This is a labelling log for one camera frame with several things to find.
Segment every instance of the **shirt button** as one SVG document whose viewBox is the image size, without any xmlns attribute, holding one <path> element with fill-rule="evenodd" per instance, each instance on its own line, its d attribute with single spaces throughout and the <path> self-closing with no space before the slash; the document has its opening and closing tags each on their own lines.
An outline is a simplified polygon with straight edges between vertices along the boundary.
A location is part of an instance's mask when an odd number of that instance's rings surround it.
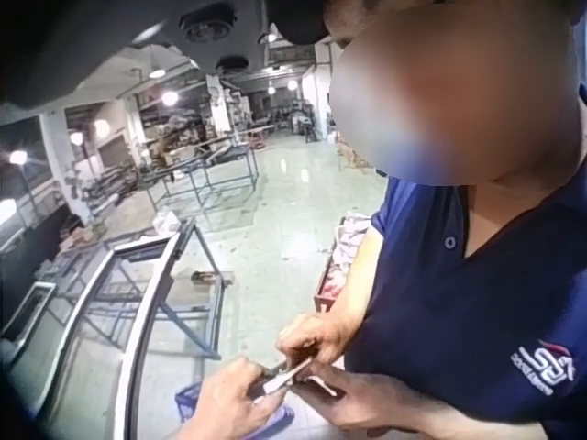
<svg viewBox="0 0 587 440">
<path fill-rule="evenodd" d="M 457 238 L 454 236 L 447 236 L 444 239 L 444 247 L 448 250 L 452 250 L 457 246 Z"/>
</svg>

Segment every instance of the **logo on shirt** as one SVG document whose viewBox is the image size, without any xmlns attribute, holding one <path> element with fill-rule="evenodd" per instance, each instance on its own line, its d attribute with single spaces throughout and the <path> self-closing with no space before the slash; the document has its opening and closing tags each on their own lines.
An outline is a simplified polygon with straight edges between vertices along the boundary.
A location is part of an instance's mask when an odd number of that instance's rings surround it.
<svg viewBox="0 0 587 440">
<path fill-rule="evenodd" d="M 550 396 L 557 385 L 575 380 L 575 367 L 567 348 L 539 342 L 540 346 L 534 353 L 528 353 L 521 346 L 511 359 L 532 385 Z"/>
</svg>

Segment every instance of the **ear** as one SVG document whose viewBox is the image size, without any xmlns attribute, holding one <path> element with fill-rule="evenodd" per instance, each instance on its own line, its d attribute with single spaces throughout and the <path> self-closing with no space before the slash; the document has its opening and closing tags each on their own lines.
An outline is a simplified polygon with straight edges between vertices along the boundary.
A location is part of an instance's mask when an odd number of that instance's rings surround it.
<svg viewBox="0 0 587 440">
<path fill-rule="evenodd" d="M 587 0 L 567 0 L 566 12 L 570 19 L 570 23 L 575 26 L 581 20 L 585 7 L 587 7 Z"/>
</svg>

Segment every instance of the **blue basket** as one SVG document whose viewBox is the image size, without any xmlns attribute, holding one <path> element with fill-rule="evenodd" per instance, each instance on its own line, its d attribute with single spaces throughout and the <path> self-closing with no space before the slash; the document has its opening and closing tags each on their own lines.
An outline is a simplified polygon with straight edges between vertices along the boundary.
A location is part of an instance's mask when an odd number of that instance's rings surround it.
<svg viewBox="0 0 587 440">
<path fill-rule="evenodd" d="M 182 423 L 194 415 L 201 389 L 202 382 L 198 382 L 175 394 L 175 403 L 177 404 Z M 271 438 L 287 428 L 294 420 L 294 417 L 294 410 L 284 404 L 271 416 L 265 426 L 247 436 L 246 439 L 259 440 L 261 438 Z"/>
</svg>

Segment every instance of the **hand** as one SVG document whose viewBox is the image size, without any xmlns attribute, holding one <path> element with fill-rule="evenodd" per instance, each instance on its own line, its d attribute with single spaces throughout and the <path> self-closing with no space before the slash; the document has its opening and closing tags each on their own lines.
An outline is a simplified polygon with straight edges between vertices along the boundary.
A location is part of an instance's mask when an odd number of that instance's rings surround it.
<svg viewBox="0 0 587 440">
<path fill-rule="evenodd" d="M 420 412 L 426 398 L 400 380 L 352 374 L 317 363 L 309 369 L 342 397 L 332 397 L 310 380 L 295 385 L 293 392 L 331 424 L 345 430 L 368 429 L 377 434 L 384 432 L 381 430 L 384 427 L 426 432 L 426 418 Z"/>
<path fill-rule="evenodd" d="M 288 363 L 296 365 L 308 357 L 332 364 L 344 351 L 354 330 L 332 313 L 301 314 L 279 334 L 277 349 Z"/>
<path fill-rule="evenodd" d="M 241 439 L 265 425 L 286 390 L 251 401 L 247 393 L 262 374 L 261 366 L 242 357 L 204 380 L 194 417 L 183 427 L 180 439 Z"/>
</svg>

